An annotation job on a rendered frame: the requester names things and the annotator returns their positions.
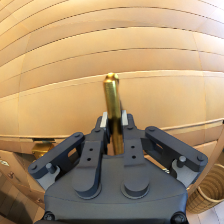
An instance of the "threaded brass rod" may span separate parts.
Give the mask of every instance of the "threaded brass rod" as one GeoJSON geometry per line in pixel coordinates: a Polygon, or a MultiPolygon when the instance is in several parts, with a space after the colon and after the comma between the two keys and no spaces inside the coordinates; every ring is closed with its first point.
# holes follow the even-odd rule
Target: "threaded brass rod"
{"type": "Polygon", "coordinates": [[[107,116],[115,155],[124,153],[121,131],[121,112],[118,93],[118,80],[118,75],[115,73],[109,73],[104,79],[104,93],[107,104],[107,116]]]}

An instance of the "striped basket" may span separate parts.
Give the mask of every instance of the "striped basket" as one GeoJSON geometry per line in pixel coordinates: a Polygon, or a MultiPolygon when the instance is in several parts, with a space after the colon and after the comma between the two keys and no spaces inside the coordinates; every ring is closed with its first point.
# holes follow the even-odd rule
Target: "striped basket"
{"type": "Polygon", "coordinates": [[[215,164],[187,200],[186,209],[200,214],[224,201],[224,166],[215,164]]]}

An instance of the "drawer handle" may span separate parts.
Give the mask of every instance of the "drawer handle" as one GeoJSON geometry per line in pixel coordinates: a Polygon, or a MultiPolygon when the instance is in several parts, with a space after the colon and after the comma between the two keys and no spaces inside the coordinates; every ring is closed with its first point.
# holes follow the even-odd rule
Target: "drawer handle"
{"type": "Polygon", "coordinates": [[[8,177],[10,178],[10,179],[12,179],[13,178],[13,172],[11,171],[10,173],[8,173],[8,177]]]}
{"type": "Polygon", "coordinates": [[[38,199],[36,200],[36,202],[37,202],[37,203],[41,203],[41,199],[38,198],[38,199]]]}

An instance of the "white label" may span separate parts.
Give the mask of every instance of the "white label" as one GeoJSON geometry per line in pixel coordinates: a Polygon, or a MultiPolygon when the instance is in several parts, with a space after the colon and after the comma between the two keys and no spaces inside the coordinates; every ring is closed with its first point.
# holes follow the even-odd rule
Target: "white label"
{"type": "Polygon", "coordinates": [[[0,163],[1,163],[2,165],[9,166],[8,163],[7,163],[6,161],[0,160],[0,163]]]}

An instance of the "basket rim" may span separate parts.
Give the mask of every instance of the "basket rim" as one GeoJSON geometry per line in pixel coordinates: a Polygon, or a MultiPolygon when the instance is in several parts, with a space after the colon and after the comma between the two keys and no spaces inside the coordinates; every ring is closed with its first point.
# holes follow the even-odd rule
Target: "basket rim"
{"type": "MultiPolygon", "coordinates": [[[[221,165],[221,164],[218,164],[218,163],[214,164],[214,166],[219,166],[219,167],[222,167],[222,168],[224,169],[224,166],[221,165]]],[[[203,196],[204,199],[206,199],[206,200],[208,200],[208,201],[210,201],[210,202],[213,202],[213,203],[220,203],[220,202],[223,202],[223,201],[224,201],[224,199],[221,199],[221,200],[214,200],[214,199],[211,199],[211,198],[207,197],[207,196],[203,193],[203,191],[200,189],[200,186],[197,187],[197,190],[198,190],[198,192],[203,196]]]]}

